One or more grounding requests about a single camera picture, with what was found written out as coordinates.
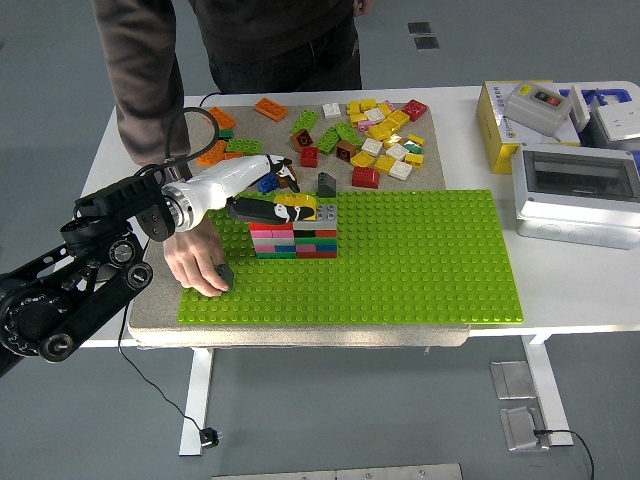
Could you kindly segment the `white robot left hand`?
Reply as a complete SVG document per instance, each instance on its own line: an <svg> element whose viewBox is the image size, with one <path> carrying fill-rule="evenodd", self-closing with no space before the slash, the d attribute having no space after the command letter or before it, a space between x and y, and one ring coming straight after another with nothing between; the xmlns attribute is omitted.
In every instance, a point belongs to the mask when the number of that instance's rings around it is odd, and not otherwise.
<svg viewBox="0 0 640 480"><path fill-rule="evenodd" d="M290 170L291 164L290 159L282 156L253 155L210 167L179 187L180 193L188 202L186 212L195 224L199 224L209 210L221 209L226 209L235 220L270 225L310 219L316 213L314 207L235 198L271 173L284 178L289 188L294 193L299 193L297 181Z"/></svg>

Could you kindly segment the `person's right hand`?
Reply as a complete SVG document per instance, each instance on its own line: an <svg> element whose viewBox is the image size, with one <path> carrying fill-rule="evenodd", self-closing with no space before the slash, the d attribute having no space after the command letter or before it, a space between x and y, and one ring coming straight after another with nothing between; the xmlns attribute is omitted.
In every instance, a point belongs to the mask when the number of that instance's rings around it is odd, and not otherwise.
<svg viewBox="0 0 640 480"><path fill-rule="evenodd" d="M193 229L176 232L162 242L165 261L174 278L184 287L207 297L229 290L215 267L224 263L224 250L216 226L208 219Z"/></svg>

